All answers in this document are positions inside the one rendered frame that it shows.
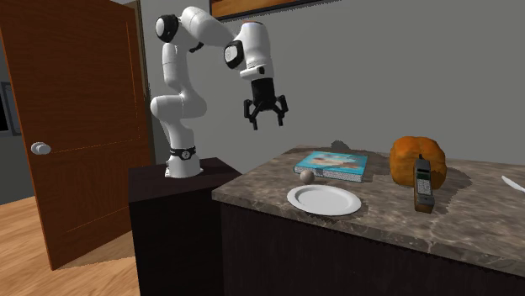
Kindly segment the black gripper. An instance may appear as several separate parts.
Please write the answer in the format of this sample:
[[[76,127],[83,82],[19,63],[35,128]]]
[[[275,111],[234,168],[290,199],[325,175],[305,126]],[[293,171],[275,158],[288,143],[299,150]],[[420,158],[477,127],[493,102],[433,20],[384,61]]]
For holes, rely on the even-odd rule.
[[[244,117],[249,120],[254,130],[258,130],[257,116],[262,111],[273,110],[278,116],[278,125],[284,125],[284,116],[289,111],[289,107],[284,95],[275,97],[273,79],[261,78],[251,81],[252,97],[243,102]]]

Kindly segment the teal book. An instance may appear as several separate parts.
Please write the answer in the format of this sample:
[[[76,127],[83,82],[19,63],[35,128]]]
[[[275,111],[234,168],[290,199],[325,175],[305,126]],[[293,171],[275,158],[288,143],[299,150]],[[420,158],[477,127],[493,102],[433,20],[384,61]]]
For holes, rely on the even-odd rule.
[[[316,177],[361,182],[367,165],[365,155],[313,151],[294,166],[294,172],[312,171]]]

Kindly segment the white plate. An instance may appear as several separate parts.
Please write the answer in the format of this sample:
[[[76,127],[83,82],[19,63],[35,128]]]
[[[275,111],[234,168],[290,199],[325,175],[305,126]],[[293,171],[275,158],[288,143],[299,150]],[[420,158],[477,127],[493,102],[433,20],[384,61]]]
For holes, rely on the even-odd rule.
[[[288,201],[297,209],[310,214],[340,216],[357,212],[361,200],[341,188],[327,185],[304,185],[287,193]]]

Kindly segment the dark robot stand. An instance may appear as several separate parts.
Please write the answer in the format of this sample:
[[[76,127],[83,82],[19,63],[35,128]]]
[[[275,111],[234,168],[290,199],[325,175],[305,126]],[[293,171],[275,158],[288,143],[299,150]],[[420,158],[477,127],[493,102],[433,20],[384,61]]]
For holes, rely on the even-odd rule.
[[[129,211],[141,296],[224,296],[220,205],[216,188],[240,173],[202,160],[189,178],[163,165],[129,170]]]

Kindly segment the orange pumpkin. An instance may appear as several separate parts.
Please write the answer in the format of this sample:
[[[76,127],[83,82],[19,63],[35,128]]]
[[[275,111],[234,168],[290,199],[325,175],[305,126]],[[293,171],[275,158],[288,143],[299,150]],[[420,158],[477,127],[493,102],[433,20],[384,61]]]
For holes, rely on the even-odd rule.
[[[414,165],[419,155],[430,161],[432,189],[439,189],[447,176],[446,157],[435,140],[421,136],[404,136],[390,150],[390,175],[399,185],[414,186]]]

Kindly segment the brown wooden door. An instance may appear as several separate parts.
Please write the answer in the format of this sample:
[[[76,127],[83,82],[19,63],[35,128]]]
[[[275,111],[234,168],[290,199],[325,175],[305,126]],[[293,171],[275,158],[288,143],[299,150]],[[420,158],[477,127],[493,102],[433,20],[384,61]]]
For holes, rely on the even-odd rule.
[[[135,11],[112,0],[0,0],[0,37],[52,269],[131,229],[147,166]]]

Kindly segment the white knife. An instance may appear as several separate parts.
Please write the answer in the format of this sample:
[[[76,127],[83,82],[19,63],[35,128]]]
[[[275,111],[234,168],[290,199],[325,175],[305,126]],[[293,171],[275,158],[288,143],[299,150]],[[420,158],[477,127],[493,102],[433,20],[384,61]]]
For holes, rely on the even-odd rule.
[[[514,182],[513,180],[511,180],[510,178],[506,177],[506,176],[502,176],[501,177],[502,181],[504,183],[506,183],[509,187],[517,190],[517,191],[520,191],[522,193],[525,193],[525,188],[520,186],[519,184],[517,184],[516,182]]]

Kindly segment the framed wall picture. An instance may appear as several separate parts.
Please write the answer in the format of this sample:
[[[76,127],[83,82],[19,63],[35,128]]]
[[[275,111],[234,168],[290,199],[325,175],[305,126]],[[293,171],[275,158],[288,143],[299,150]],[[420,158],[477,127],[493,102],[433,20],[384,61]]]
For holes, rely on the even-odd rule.
[[[218,20],[273,11],[321,0],[209,0],[209,12]]]

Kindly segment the brown cordless phone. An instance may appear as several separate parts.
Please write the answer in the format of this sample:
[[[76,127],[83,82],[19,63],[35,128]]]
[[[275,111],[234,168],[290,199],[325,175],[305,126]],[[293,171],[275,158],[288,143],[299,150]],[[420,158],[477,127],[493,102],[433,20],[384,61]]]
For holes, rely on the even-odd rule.
[[[431,165],[422,154],[414,163],[414,208],[417,212],[430,214],[435,205],[432,194]]]

